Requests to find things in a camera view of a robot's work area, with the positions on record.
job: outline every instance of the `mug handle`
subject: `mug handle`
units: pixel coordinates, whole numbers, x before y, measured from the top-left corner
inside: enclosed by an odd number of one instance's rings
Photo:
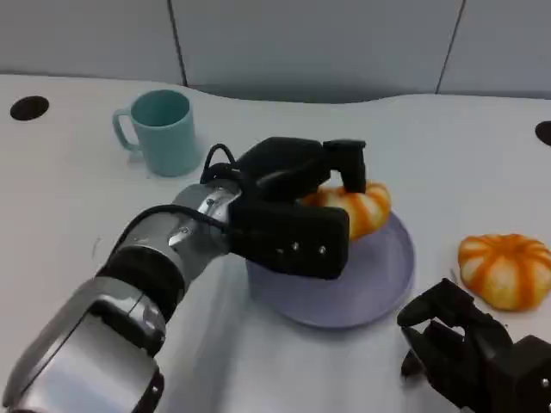
[[[120,119],[121,116],[130,116],[130,110],[128,108],[118,109],[118,110],[115,110],[115,113],[113,114],[113,128],[115,129],[115,135],[117,135],[117,139],[119,140],[119,143],[127,151],[130,151],[130,152],[139,151],[139,145],[128,142],[127,137],[124,136],[124,132],[122,131],[122,127],[121,127],[121,119]]]

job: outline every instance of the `white table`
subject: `white table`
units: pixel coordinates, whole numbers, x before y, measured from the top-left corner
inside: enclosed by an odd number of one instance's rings
[[[1,387],[22,350],[102,265],[128,220],[197,181],[199,170],[180,179],[151,176],[115,142],[113,111],[167,87],[191,99],[204,144],[224,142],[236,156],[269,136],[365,139],[369,177],[388,185],[415,243],[412,294],[449,275],[468,234],[515,231],[551,245],[551,148],[534,135],[551,118],[551,102],[247,102],[159,83],[0,76]],[[48,112],[12,120],[10,106],[29,95],[45,96]],[[516,339],[551,340],[550,315],[548,299],[537,313],[505,318]],[[455,411],[429,386],[400,382],[407,346],[395,313],[348,332],[296,325],[250,300],[235,256],[208,267],[168,336],[158,356],[167,378],[160,412]]]

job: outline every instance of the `hole in table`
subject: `hole in table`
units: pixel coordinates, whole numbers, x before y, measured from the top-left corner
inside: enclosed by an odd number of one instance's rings
[[[40,118],[50,107],[50,102],[42,96],[23,97],[11,107],[9,114],[15,120]]]
[[[551,146],[551,120],[546,120],[536,126],[536,136],[545,145]]]

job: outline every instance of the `light blue mug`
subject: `light blue mug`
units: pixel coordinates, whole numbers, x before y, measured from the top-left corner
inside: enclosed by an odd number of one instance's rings
[[[128,116],[138,144],[128,141],[121,127]],[[138,97],[130,108],[116,110],[113,127],[122,147],[141,151],[147,167],[161,176],[190,172],[201,161],[189,99],[175,90],[153,90]]]

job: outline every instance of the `orange pumpkin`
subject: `orange pumpkin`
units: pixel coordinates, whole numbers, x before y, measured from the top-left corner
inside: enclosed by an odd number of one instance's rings
[[[499,310],[537,307],[551,289],[551,253],[522,235],[467,237],[459,265],[463,284]]]
[[[347,193],[341,188],[320,188],[304,198],[303,203],[316,207],[343,208],[350,217],[350,239],[377,231],[390,215],[390,194],[381,183],[369,182],[365,194]]]

